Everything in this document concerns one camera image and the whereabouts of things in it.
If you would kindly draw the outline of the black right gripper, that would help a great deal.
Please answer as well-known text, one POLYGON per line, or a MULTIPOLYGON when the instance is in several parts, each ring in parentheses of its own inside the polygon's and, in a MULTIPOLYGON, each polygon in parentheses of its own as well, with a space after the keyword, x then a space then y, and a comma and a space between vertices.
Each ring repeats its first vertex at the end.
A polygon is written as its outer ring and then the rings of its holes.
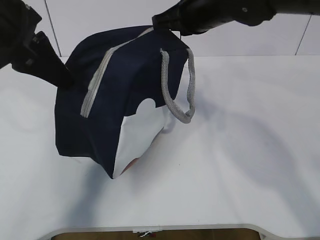
POLYGON ((183 0, 151 20, 154 29, 169 29, 190 36, 233 21, 258 26, 275 14, 268 0, 183 0))

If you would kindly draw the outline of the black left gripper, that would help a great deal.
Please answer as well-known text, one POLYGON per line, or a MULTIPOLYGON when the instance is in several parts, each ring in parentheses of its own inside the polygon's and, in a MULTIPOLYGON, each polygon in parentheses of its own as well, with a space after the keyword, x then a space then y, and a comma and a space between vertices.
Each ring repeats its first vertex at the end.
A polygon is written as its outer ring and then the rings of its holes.
POLYGON ((22 0, 0 2, 0 67, 12 64, 58 88, 69 89, 74 78, 43 31, 35 34, 42 17, 22 0))

